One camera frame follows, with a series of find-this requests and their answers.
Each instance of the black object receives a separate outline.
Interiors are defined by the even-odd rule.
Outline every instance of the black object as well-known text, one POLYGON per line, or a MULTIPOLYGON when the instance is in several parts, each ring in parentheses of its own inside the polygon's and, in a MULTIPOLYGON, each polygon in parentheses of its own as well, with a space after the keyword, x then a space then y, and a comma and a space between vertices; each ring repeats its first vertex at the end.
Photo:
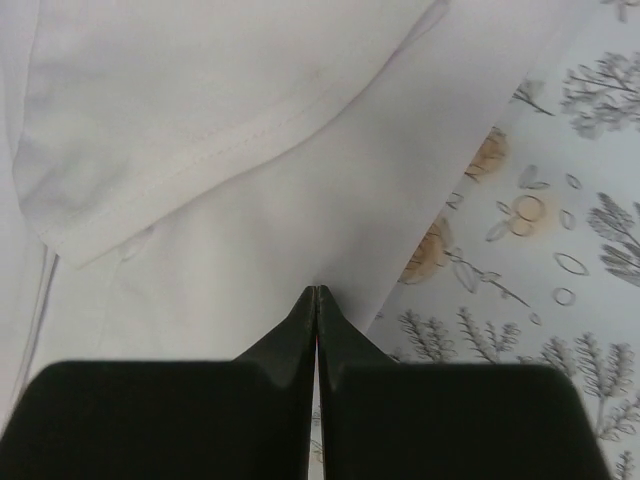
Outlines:
POLYGON ((316 336, 329 480, 609 478, 561 373, 398 365, 309 287, 232 362, 50 366, 0 442, 0 479, 306 478, 316 336))

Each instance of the patterned tablecloth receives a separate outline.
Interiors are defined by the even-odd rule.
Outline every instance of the patterned tablecloth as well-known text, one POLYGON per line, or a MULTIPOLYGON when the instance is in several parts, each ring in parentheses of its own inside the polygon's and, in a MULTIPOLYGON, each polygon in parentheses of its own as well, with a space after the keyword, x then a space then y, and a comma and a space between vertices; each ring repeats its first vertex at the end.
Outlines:
MULTIPOLYGON (((570 45, 514 93, 368 336, 403 362, 558 368, 622 480, 640 463, 640 1, 586 4, 570 45)), ((312 475, 320 442, 316 418, 312 475)))

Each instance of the printed flower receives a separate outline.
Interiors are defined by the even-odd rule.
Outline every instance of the printed flower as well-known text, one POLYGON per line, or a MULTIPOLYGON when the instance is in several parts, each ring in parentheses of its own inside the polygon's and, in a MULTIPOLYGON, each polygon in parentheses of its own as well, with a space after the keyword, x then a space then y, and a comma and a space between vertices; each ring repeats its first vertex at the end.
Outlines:
POLYGON ((431 277, 438 267, 446 265, 445 250, 452 245, 451 229, 447 219, 438 216, 422 238, 411 260, 402 272, 402 283, 419 283, 431 277))
POLYGON ((504 164, 508 153, 507 136, 499 128, 493 127, 465 173, 476 180, 477 177, 493 173, 504 164))

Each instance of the floral tablecloth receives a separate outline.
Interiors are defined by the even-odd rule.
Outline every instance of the floral tablecloth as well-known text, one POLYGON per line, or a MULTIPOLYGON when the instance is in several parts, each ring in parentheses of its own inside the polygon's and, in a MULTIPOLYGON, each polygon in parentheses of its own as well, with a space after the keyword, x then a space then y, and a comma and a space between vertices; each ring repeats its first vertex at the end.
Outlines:
POLYGON ((398 361, 559 369, 622 480, 640 462, 640 2, 587 3, 570 45, 514 93, 368 336, 398 361))

